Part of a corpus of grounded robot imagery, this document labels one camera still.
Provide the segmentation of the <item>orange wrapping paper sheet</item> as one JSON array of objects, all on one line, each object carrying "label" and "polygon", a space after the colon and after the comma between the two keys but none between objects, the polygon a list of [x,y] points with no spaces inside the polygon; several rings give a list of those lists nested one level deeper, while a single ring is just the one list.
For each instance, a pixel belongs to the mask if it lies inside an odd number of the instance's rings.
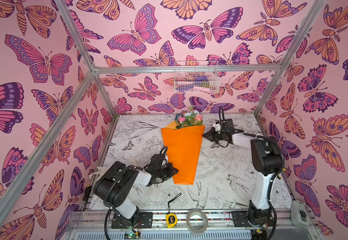
[{"label": "orange wrapping paper sheet", "polygon": [[201,152],[205,125],[177,129],[175,122],[161,129],[168,161],[179,172],[173,176],[176,185],[193,185]]}]

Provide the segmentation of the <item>white fake rose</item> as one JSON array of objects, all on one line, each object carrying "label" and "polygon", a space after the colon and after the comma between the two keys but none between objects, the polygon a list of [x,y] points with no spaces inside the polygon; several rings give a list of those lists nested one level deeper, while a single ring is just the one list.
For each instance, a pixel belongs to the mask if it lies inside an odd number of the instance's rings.
[{"label": "white fake rose", "polygon": [[183,116],[185,117],[185,127],[192,127],[198,124],[196,117],[199,116],[199,112],[195,110],[193,106],[190,106],[189,109],[183,114]]}]

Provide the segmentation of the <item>small pink fake rose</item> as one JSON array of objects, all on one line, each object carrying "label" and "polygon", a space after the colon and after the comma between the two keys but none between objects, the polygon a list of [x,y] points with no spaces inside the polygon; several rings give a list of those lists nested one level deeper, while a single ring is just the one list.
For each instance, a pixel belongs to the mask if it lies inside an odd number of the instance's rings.
[{"label": "small pink fake rose", "polygon": [[187,119],[186,119],[185,116],[184,116],[183,118],[180,118],[179,121],[176,121],[176,120],[175,120],[175,122],[176,122],[176,124],[177,124],[176,128],[177,128],[178,130],[181,129],[181,128],[185,128],[185,127],[188,126],[188,125],[187,125]]}]

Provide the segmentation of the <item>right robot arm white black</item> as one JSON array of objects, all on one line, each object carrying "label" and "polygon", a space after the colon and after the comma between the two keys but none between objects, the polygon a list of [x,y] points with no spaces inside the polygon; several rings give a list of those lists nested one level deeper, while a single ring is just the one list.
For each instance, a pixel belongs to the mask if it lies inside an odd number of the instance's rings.
[{"label": "right robot arm white black", "polygon": [[285,165],[285,157],[278,144],[270,138],[236,129],[233,120],[225,118],[222,107],[219,108],[219,120],[203,134],[203,138],[215,144],[225,141],[227,146],[236,145],[251,149],[252,165],[258,177],[243,223],[253,227],[262,226],[269,220],[275,223],[276,211],[271,203],[271,192],[275,178]]}]

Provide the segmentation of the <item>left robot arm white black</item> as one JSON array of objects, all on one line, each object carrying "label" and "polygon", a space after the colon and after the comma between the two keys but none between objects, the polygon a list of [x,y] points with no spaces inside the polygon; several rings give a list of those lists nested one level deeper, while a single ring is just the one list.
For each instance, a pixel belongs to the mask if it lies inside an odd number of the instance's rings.
[{"label": "left robot arm white black", "polygon": [[128,227],[141,223],[139,208],[131,201],[129,193],[134,185],[150,187],[161,184],[179,170],[168,161],[168,147],[151,157],[150,163],[141,168],[116,161],[93,187],[93,194],[99,197],[115,216],[125,221]]}]

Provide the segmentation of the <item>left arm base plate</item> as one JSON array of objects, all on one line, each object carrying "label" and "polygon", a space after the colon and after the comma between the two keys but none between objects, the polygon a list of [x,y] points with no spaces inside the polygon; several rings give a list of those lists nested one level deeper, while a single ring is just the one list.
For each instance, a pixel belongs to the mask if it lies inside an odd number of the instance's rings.
[{"label": "left arm base plate", "polygon": [[153,212],[136,212],[130,219],[122,215],[114,215],[111,223],[112,229],[139,228],[151,229]]}]

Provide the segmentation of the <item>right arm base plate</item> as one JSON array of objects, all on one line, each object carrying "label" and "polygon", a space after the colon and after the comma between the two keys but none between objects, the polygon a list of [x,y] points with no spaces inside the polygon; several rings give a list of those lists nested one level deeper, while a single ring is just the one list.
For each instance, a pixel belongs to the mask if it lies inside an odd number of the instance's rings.
[{"label": "right arm base plate", "polygon": [[252,230],[265,230],[274,226],[273,219],[260,220],[259,223],[250,223],[248,212],[245,210],[229,212],[229,218],[236,228],[246,228]]}]

